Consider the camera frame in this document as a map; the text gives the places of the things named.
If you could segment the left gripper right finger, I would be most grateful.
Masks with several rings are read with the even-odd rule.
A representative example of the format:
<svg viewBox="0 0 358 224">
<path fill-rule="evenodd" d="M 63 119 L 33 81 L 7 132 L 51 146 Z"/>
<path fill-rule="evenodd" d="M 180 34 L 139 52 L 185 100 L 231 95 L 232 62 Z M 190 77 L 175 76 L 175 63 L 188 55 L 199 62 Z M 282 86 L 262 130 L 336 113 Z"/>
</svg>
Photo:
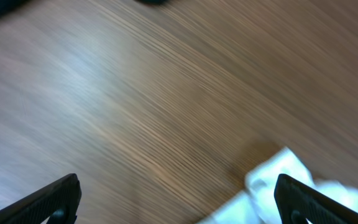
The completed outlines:
<svg viewBox="0 0 358 224">
<path fill-rule="evenodd" d="M 280 174 L 274 198 L 283 224 L 358 224 L 358 213 L 286 174 Z"/>
</svg>

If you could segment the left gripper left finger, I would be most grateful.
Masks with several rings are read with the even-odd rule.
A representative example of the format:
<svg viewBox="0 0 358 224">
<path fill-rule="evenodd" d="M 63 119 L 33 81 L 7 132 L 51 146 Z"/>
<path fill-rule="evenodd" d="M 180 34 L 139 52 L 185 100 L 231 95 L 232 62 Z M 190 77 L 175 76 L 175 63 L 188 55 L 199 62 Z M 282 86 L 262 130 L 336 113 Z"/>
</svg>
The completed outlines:
<svg viewBox="0 0 358 224">
<path fill-rule="evenodd" d="M 68 174 L 0 210 L 0 224 L 74 224 L 80 200 L 80 181 Z"/>
</svg>

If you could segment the white t-shirt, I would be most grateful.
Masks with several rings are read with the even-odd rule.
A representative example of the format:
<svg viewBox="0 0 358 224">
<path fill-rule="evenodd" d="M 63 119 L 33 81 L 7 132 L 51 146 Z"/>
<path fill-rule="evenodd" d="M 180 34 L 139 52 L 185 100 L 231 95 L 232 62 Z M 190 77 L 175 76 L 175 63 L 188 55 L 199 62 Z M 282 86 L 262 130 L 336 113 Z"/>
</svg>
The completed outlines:
<svg viewBox="0 0 358 224">
<path fill-rule="evenodd" d="M 203 224 L 280 223 L 273 196 L 279 174 L 287 174 L 358 213 L 358 189 L 336 180 L 313 180 L 299 158 L 284 147 L 246 174 L 246 188 L 200 221 Z"/>
</svg>

